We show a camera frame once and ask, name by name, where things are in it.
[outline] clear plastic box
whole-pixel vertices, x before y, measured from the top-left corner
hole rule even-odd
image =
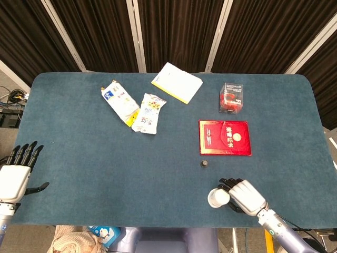
[[[243,106],[243,85],[225,83],[220,91],[219,112],[238,114]]]

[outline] white notepad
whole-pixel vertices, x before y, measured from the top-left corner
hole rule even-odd
[[[167,62],[151,83],[188,104],[200,88],[202,80]]]

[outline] red cover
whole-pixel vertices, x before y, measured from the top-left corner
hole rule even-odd
[[[200,154],[252,155],[246,121],[199,120]]]

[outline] blue table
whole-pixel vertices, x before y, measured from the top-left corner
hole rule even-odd
[[[155,73],[44,73],[29,96],[16,144],[41,152],[14,223],[139,227],[253,227],[257,219],[213,209],[221,177],[248,179],[282,216],[308,228],[337,227],[337,173],[310,83],[300,75],[196,74],[188,105],[151,85]],[[167,100],[157,135],[135,133],[101,96],[120,81],[141,104]],[[218,112],[224,82],[244,85],[238,115]],[[200,156],[198,120],[249,123],[252,156]],[[200,162],[209,166],[202,168]]]

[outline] black curtain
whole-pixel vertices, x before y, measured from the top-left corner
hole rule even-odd
[[[234,1],[214,73],[283,74],[337,12],[337,1]]]
[[[223,0],[138,0],[146,70],[205,71]]]
[[[87,70],[138,72],[126,1],[52,0]]]
[[[324,127],[337,128],[337,32],[301,67],[315,94]]]
[[[0,58],[31,85],[42,72],[79,71],[40,0],[0,1]]]

